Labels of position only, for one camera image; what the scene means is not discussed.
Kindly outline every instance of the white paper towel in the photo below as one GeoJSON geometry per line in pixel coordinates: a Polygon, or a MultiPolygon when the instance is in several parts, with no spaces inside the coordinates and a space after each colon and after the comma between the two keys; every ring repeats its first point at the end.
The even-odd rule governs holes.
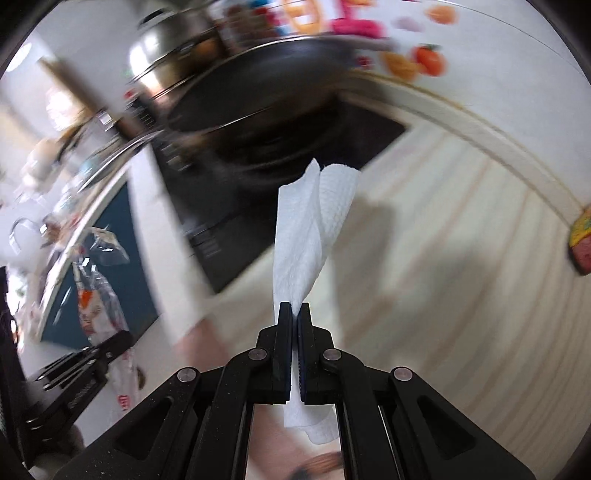
{"type": "MultiPolygon", "coordinates": [[[[343,226],[358,178],[358,170],[339,164],[321,172],[313,160],[300,179],[279,189],[273,263],[275,321],[282,301],[291,303],[295,316],[299,313],[343,226]]],[[[304,430],[317,445],[331,442],[339,436],[335,410],[302,403],[297,367],[294,352],[284,425],[304,430]]]]}

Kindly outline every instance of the black stovetop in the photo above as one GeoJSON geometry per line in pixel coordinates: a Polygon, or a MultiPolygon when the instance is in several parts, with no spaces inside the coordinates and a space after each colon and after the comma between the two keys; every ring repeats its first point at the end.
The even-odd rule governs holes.
{"type": "MultiPolygon", "coordinates": [[[[321,167],[331,163],[361,169],[405,128],[374,112],[340,104],[343,122],[325,144],[298,156],[321,167]]],[[[178,172],[166,165],[164,144],[152,144],[164,183],[195,256],[218,293],[272,245],[277,220],[277,189],[261,192],[198,165],[178,172]]]]}

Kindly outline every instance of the light wood surface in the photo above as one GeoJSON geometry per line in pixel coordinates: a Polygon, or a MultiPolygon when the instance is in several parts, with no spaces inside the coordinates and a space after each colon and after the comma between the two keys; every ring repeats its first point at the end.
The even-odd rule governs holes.
{"type": "MultiPolygon", "coordinates": [[[[412,117],[362,173],[307,299],[313,322],[369,366],[414,369],[550,479],[591,421],[591,280],[570,265],[569,227],[535,191],[412,117]]],[[[236,351],[272,323],[271,271],[269,250],[217,299],[236,351]]]]}

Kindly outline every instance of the metal rivet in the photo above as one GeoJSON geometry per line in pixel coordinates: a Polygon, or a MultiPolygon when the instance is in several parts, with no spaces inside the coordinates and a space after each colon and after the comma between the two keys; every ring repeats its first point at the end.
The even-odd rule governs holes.
{"type": "Polygon", "coordinates": [[[267,358],[267,351],[262,348],[253,348],[248,352],[248,358],[251,360],[263,360],[267,358]]]}
{"type": "Polygon", "coordinates": [[[328,348],[324,351],[322,356],[327,360],[334,362],[335,360],[340,359],[343,355],[340,353],[340,350],[337,350],[336,348],[328,348]]]}
{"type": "Polygon", "coordinates": [[[394,370],[394,378],[401,382],[408,382],[413,377],[413,372],[406,367],[398,367],[394,370]]]}
{"type": "Polygon", "coordinates": [[[197,372],[192,368],[183,368],[177,373],[177,378],[181,382],[192,382],[197,377],[197,372]]]}

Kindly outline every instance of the black frying pan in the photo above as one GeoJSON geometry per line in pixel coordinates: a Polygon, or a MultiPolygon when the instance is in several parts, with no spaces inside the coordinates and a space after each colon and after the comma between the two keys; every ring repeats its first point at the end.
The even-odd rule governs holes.
{"type": "Polygon", "coordinates": [[[352,66],[353,47],[338,38],[266,43],[198,77],[167,124],[181,145],[247,141],[324,105],[352,66]]]}

